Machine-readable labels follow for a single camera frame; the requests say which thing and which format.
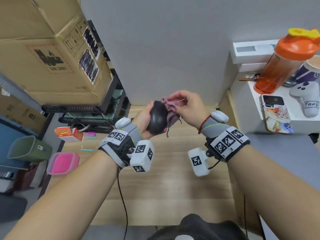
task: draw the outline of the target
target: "person's right hand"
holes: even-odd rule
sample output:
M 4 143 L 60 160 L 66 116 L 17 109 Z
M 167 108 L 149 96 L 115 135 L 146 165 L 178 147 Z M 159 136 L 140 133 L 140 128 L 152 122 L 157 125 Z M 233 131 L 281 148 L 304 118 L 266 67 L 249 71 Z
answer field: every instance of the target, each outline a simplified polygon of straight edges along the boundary
M 167 99 L 168 101 L 184 99 L 186 106 L 177 106 L 176 113 L 178 113 L 185 122 L 197 129 L 199 129 L 202 122 L 210 115 L 201 97 L 196 93 L 180 90 L 171 94 Z

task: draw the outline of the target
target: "brown cardboard box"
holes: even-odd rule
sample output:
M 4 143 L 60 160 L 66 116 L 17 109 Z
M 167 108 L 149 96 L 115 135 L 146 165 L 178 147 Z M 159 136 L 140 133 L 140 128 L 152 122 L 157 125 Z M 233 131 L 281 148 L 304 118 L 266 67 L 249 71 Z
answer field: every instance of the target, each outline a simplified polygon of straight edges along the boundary
M 12 95 L 0 94 L 0 101 L 0 115 L 38 134 L 41 132 L 46 117 Z
M 0 12 L 9 13 L 9 9 L 9 16 L 19 22 L 0 40 L 2 73 L 39 103 L 39 93 L 49 93 L 46 103 L 53 104 L 72 104 L 85 93 L 89 101 L 99 104 L 112 78 L 77 0 L 0 0 Z M 1 25 L 5 30 L 7 24 Z M 55 100 L 53 93 L 63 99 Z

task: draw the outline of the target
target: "paper cup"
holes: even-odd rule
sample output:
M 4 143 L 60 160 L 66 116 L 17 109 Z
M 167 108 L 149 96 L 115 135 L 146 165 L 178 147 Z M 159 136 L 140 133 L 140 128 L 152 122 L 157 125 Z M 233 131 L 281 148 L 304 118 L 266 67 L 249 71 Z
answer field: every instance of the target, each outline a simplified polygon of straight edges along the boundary
M 313 56 L 292 75 L 297 83 L 312 82 L 320 77 L 320 56 Z

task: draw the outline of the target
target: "smartphone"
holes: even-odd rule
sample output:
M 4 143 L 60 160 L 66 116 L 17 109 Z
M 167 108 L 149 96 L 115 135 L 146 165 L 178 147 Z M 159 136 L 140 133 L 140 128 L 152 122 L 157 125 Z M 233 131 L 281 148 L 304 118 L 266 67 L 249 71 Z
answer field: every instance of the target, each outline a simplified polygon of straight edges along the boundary
M 260 105 L 267 131 L 282 134 L 294 132 L 287 106 L 282 97 L 261 95 Z

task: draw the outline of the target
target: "person's left hand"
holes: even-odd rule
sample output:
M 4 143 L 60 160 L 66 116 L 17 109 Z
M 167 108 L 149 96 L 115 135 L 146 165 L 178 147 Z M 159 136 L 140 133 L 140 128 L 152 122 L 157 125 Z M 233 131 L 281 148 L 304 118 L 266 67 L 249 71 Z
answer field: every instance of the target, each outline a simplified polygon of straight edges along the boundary
M 142 111 L 140 111 L 136 117 L 134 117 L 132 124 L 138 126 L 143 140 L 149 140 L 151 137 L 155 136 L 147 131 L 147 127 L 150 123 L 150 111 L 153 107 L 153 101 L 151 101 Z

